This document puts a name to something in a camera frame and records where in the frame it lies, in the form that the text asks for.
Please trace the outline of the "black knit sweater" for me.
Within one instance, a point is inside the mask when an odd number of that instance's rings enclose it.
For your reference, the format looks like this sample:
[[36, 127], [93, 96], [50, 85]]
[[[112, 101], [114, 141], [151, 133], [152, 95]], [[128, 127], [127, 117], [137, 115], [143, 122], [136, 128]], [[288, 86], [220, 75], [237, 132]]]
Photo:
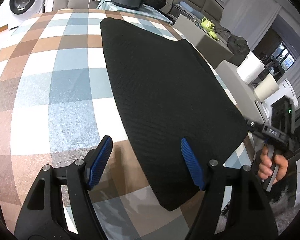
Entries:
[[199, 190], [181, 153], [201, 168], [226, 162], [248, 135], [245, 120], [187, 40], [114, 18], [100, 24], [113, 96], [128, 140], [160, 205], [173, 211]]

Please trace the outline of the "cream paper roll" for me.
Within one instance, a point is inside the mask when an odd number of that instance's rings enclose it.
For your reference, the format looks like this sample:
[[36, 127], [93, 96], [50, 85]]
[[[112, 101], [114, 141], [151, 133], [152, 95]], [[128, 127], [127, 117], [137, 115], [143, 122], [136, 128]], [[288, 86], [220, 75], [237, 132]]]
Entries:
[[279, 85], [271, 74], [268, 74], [264, 80], [254, 89], [254, 95], [258, 101], [263, 102], [268, 97], [279, 90]]

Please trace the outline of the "white paper roll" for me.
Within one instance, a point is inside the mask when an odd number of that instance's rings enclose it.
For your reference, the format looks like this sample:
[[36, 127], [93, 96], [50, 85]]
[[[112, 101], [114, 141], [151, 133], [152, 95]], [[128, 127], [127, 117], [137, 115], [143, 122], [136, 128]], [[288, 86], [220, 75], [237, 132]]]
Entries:
[[252, 51], [236, 69], [239, 77], [247, 85], [252, 83], [263, 70], [264, 64]]

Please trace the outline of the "checkered bed cover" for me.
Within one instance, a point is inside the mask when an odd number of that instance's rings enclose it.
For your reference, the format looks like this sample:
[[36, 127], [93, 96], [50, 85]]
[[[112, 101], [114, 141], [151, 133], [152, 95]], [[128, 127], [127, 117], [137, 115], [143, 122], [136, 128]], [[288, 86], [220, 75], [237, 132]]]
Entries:
[[128, 142], [111, 92], [100, 22], [125, 20], [170, 40], [182, 33], [150, 17], [63, 9], [0, 33], [0, 204], [13, 231], [42, 166], [67, 166], [109, 135], [114, 149], [90, 191], [109, 239], [184, 239], [202, 192], [174, 211], [156, 199]]

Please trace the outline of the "grey side table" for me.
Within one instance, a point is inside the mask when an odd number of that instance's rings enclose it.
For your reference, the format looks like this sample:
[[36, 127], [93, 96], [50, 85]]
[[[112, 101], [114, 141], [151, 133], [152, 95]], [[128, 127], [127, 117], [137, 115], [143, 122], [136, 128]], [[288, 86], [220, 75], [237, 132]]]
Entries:
[[217, 68], [223, 60], [229, 61], [234, 56], [233, 52], [223, 41], [215, 40], [184, 15], [180, 15], [177, 18], [174, 27], [198, 49], [214, 69]]

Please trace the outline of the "green teapot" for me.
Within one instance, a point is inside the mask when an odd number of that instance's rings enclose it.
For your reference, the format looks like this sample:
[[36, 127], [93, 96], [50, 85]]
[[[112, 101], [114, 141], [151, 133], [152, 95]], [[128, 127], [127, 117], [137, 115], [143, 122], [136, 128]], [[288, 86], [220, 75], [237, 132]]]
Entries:
[[215, 40], [219, 41], [218, 36], [215, 33], [215, 25], [207, 18], [202, 18], [200, 26]]

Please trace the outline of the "light blue checked cloth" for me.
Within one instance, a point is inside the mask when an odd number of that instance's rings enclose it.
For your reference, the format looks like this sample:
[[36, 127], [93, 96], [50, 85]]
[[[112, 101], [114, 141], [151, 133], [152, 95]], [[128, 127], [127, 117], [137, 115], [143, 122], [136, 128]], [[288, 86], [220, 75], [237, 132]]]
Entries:
[[118, 5], [115, 5], [112, 0], [100, 0], [96, 9], [106, 10], [106, 11], [119, 11], [119, 12], [127, 12], [131, 14], [141, 15], [145, 17], [151, 17], [156, 20], [161, 20], [172, 25], [172, 21], [169, 20], [166, 16], [164, 16], [161, 12], [155, 10], [153, 7], [148, 5], [142, 5], [139, 9], [127, 9]]

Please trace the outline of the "white front-load washing machine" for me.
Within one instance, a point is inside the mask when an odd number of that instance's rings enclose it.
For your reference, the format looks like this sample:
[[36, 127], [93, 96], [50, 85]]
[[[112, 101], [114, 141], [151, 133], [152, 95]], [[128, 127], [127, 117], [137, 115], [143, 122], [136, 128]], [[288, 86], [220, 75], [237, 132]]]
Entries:
[[0, 28], [18, 27], [33, 15], [42, 12], [45, 0], [4, 0], [0, 5]]

